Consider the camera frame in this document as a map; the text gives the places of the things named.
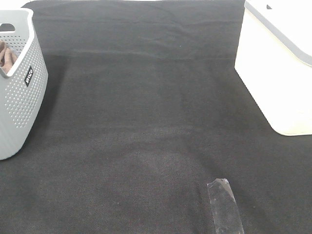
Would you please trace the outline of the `brown microfibre towel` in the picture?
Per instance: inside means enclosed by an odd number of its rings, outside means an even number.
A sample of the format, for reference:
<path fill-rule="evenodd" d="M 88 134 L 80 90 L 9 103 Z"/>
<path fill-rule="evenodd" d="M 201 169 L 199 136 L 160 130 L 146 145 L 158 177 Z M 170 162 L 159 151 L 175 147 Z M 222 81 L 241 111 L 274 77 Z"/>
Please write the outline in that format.
<path fill-rule="evenodd" d="M 4 41 L 0 41 L 0 67 L 7 74 L 13 67 L 18 56 Z"/>

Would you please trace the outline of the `black table cloth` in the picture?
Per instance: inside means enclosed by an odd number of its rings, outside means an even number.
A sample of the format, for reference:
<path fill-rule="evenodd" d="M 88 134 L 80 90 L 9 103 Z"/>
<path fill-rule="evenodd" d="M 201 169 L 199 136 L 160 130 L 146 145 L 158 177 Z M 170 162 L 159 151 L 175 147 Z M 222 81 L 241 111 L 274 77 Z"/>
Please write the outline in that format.
<path fill-rule="evenodd" d="M 48 70 L 0 163 L 3 234 L 213 234 L 229 181 L 247 234 L 312 231 L 312 138 L 276 133 L 234 69 L 244 2 L 33 1 Z"/>

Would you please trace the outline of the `clear tape strip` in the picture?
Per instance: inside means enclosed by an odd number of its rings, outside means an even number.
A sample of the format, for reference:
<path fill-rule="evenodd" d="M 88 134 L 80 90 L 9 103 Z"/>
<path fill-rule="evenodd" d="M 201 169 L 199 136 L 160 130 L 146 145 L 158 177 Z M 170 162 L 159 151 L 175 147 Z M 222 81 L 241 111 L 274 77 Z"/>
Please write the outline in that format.
<path fill-rule="evenodd" d="M 244 234 L 243 225 L 230 184 L 217 178 L 207 184 L 215 232 L 217 234 Z"/>

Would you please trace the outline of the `white plastic storage bin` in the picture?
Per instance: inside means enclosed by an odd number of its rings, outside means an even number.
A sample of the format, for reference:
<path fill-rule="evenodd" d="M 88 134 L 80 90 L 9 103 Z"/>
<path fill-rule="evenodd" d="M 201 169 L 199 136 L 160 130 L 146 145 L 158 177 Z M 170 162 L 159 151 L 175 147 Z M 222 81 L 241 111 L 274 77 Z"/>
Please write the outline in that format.
<path fill-rule="evenodd" d="M 245 1 L 234 67 L 277 133 L 312 133 L 311 1 Z"/>

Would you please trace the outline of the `grey perforated laundry basket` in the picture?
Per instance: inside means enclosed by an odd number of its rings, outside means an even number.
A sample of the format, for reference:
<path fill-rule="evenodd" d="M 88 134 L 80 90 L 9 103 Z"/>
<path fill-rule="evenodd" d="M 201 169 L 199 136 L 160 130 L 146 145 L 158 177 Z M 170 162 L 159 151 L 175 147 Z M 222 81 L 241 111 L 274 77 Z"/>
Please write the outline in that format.
<path fill-rule="evenodd" d="M 39 40 L 28 8 L 0 11 L 0 40 L 18 56 L 10 71 L 0 68 L 0 158 L 15 155 L 36 120 L 48 81 Z"/>

